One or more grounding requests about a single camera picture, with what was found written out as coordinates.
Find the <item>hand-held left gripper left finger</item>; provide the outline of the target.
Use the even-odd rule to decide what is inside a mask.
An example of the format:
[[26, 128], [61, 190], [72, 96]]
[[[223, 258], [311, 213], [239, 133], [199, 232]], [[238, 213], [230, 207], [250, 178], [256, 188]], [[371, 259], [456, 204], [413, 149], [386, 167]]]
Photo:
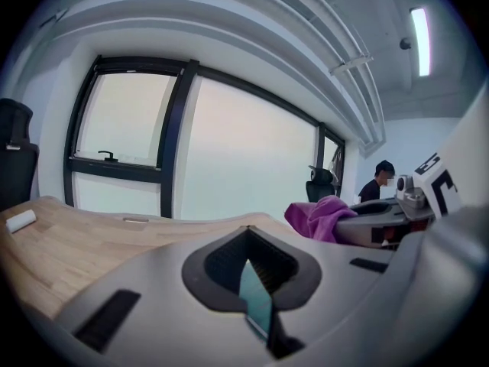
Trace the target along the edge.
[[255, 226], [153, 248], [79, 292], [56, 322], [115, 366], [265, 366], [239, 285], [267, 249]]

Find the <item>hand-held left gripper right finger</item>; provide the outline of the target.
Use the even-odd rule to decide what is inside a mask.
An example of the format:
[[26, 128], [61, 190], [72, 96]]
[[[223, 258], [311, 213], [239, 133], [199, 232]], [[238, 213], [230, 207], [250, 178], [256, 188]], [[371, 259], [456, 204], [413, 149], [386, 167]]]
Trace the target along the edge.
[[272, 295], [267, 346], [251, 366], [408, 366], [397, 328], [413, 275], [413, 236], [397, 251], [277, 239], [249, 229]]

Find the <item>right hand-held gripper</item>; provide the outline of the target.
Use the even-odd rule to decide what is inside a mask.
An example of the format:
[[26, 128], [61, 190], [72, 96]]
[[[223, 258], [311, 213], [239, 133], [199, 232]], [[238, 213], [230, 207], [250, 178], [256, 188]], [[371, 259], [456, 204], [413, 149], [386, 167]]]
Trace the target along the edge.
[[357, 216], [336, 223], [338, 242], [390, 248], [399, 245], [410, 232], [408, 220], [440, 219], [454, 213], [461, 209], [461, 197], [440, 155], [435, 153], [412, 174], [397, 178], [396, 199], [370, 200], [350, 209]]

